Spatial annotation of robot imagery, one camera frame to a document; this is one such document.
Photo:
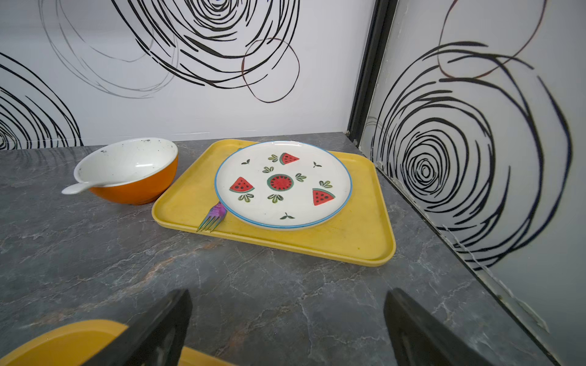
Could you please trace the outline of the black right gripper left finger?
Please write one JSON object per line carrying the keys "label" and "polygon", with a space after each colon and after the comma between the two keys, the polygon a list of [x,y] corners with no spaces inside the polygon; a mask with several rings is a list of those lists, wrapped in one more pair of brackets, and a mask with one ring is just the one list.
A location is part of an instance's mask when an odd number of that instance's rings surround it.
{"label": "black right gripper left finger", "polygon": [[189,291],[170,291],[85,364],[177,365],[191,315]]}

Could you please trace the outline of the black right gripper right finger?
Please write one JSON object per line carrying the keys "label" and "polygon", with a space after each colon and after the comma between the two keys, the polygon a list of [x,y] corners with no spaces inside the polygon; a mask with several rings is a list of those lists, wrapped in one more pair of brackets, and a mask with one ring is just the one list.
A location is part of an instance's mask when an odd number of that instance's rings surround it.
{"label": "black right gripper right finger", "polygon": [[387,292],[384,317],[399,365],[491,365],[400,288]]}

